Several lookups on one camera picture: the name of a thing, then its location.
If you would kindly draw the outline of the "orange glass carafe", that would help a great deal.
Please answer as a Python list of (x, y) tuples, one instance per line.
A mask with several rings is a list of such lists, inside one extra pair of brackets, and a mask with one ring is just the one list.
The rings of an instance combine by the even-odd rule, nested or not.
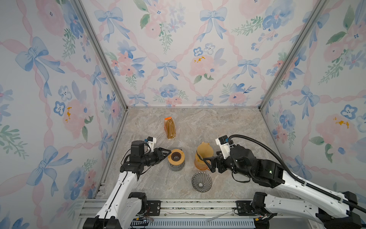
[(195, 158), (194, 165), (198, 170), (202, 171), (209, 170), (207, 164), (203, 160), (200, 160), (198, 157)]

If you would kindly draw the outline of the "brown paper coffee filter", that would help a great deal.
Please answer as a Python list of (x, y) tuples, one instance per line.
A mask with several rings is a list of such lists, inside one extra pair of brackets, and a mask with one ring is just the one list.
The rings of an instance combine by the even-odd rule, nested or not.
[(202, 142), (197, 147), (195, 159), (197, 161), (201, 161), (201, 158), (212, 157), (213, 155), (214, 155), (214, 150), (210, 146), (210, 144), (206, 143), (206, 142)]

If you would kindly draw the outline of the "grey glass carafe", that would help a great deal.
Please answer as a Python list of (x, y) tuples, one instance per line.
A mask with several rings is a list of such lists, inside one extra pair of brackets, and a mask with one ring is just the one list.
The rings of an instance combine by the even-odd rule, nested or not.
[(185, 162), (182, 162), (180, 165), (173, 165), (170, 163), (169, 168), (171, 171), (180, 171), (184, 168), (184, 166), (185, 166)]

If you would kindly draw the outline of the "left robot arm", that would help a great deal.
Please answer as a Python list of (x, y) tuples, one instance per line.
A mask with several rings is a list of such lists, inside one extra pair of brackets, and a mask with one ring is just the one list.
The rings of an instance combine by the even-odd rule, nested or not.
[(137, 216), (147, 214), (146, 194), (133, 192), (133, 189), (146, 167), (161, 163), (172, 153), (168, 149), (154, 148), (155, 143), (154, 137), (131, 143), (109, 198), (95, 217), (86, 219), (84, 229), (128, 229)]

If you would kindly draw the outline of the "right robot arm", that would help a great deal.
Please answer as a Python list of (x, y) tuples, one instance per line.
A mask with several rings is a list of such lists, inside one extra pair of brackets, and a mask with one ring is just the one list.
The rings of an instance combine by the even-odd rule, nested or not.
[(255, 214), (256, 223), (268, 224), (279, 214), (288, 214), (313, 220), (326, 229), (361, 229), (361, 217), (356, 209), (357, 196), (351, 192), (332, 192), (287, 172), (282, 165), (258, 159), (251, 150), (240, 145), (225, 145), (216, 156), (203, 158), (211, 172), (246, 176), (250, 181), (267, 188), (290, 193), (297, 199), (278, 198), (256, 192), (251, 203), (237, 207), (238, 215)]

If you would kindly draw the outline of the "grey ribbed dripper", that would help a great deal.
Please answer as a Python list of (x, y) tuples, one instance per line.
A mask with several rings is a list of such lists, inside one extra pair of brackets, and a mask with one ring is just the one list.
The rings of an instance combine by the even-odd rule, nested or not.
[(206, 193), (212, 187), (212, 178), (205, 172), (197, 172), (192, 177), (192, 186), (196, 191)]

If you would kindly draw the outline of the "coffee filter pack orange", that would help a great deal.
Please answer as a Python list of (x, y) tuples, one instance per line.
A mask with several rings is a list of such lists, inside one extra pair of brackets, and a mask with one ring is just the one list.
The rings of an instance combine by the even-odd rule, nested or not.
[(168, 139), (173, 139), (176, 137), (176, 127), (175, 122), (172, 117), (167, 117), (164, 120), (165, 133)]

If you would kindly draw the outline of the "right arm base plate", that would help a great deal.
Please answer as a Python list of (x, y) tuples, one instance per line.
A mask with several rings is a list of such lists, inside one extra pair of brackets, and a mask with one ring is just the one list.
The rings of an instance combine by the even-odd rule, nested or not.
[(237, 200), (235, 211), (238, 216), (276, 216), (265, 208), (263, 201)]

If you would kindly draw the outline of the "aluminium mounting rail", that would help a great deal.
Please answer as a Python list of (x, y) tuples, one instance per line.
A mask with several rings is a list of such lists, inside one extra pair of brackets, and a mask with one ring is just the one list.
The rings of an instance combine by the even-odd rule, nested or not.
[(130, 229), (322, 229), (318, 222), (280, 213), (261, 226), (238, 216), (234, 199), (162, 199)]

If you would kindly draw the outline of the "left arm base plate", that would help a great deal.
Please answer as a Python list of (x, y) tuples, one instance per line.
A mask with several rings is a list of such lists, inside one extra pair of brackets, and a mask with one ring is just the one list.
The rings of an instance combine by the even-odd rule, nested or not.
[(142, 202), (142, 207), (137, 213), (139, 217), (159, 216), (161, 211), (160, 200), (147, 200)]

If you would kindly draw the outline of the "left aluminium corner post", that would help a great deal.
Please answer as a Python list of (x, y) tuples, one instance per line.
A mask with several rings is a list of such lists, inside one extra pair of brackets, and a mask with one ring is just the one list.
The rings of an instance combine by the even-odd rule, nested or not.
[(122, 107), (123, 107), (123, 111), (127, 112), (128, 111), (128, 106), (126, 105), (126, 102), (123, 98), (122, 92), (117, 84), (117, 81), (112, 73), (112, 70), (109, 66), (109, 64), (107, 63), (107, 58), (103, 52), (102, 46), (100, 44), (100, 42), (98, 41), (97, 38), (97, 34), (95, 33), (95, 30), (90, 22), (90, 19), (85, 11), (85, 8), (83, 6), (82, 1), (79, 0), (71, 0), (71, 4), (74, 7), (77, 16), (79, 17), (82, 26), (84, 27), (84, 29), (86, 30), (86, 33), (90, 39), (91, 45), (94, 49), (94, 51), (96, 52), (97, 57), (100, 60), (100, 63), (103, 67), (103, 69), (105, 70), (105, 73), (107, 75), (107, 78), (109, 79), (109, 81), (111, 82), (112, 88), (116, 93), (117, 99), (119, 100), (119, 102), (121, 103)]

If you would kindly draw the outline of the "aluminium corner post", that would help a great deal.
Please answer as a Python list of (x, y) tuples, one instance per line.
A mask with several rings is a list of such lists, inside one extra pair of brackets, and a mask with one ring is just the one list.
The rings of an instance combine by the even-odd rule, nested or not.
[(313, 10), (311, 11), (308, 21), (303, 26), (302, 30), (300, 31), (298, 38), (292, 45), (287, 58), (284, 61), (282, 67), (280, 67), (277, 76), (274, 78), (273, 82), (271, 83), (268, 91), (265, 93), (265, 97), (262, 100), (261, 104), (259, 105), (258, 109), (262, 112), (265, 106), (269, 103), (269, 100), (274, 93), (276, 87), (279, 85), (282, 77), (285, 75), (286, 71), (289, 69), (290, 65), (292, 64), (293, 60), (296, 58), (296, 55), (301, 50), (305, 40), (310, 35), (311, 30), (315, 26), (316, 22), (318, 21), (319, 17), (321, 16), (322, 12), (324, 11), (325, 6), (327, 5), (326, 0), (316, 1)]
[(123, 111), (127, 112), (128, 111), (128, 106), (126, 105), (126, 102), (123, 98), (122, 92), (117, 84), (117, 81), (112, 73), (112, 70), (109, 66), (109, 64), (107, 63), (107, 58), (103, 52), (102, 46), (100, 44), (100, 42), (98, 41), (97, 38), (97, 34), (95, 33), (95, 30), (90, 22), (90, 19), (85, 11), (85, 8), (83, 6), (82, 1), (79, 0), (71, 0), (71, 4), (74, 7), (77, 16), (79, 17), (82, 26), (84, 27), (84, 29), (86, 30), (86, 33), (90, 39), (91, 45), (94, 49), (94, 51), (96, 52), (97, 57), (100, 60), (100, 63), (103, 67), (103, 69), (105, 70), (105, 73), (107, 75), (107, 78), (109, 79), (109, 81), (111, 82), (112, 88), (116, 93), (117, 99), (119, 100), (119, 102), (121, 103), (122, 107), (123, 107)]

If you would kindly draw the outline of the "right aluminium corner post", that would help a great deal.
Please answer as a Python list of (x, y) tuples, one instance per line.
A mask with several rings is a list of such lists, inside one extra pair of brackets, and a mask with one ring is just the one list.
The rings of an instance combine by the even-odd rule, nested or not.
[(296, 55), (301, 50), (305, 40), (310, 35), (311, 30), (315, 26), (316, 22), (318, 21), (319, 17), (321, 16), (322, 12), (324, 11), (325, 6), (327, 5), (326, 0), (316, 1), (313, 10), (311, 11), (308, 21), (303, 26), (302, 30), (300, 31), (298, 38), (292, 45), (287, 58), (284, 61), (282, 67), (280, 67), (277, 76), (274, 78), (273, 82), (271, 83), (268, 91), (265, 93), (265, 97), (262, 100), (261, 104), (259, 105), (258, 109), (262, 112), (265, 106), (269, 103), (269, 100), (274, 93), (276, 87), (279, 85), (282, 77), (285, 75), (286, 71), (289, 69), (290, 65), (292, 64), (293, 60), (296, 58)]

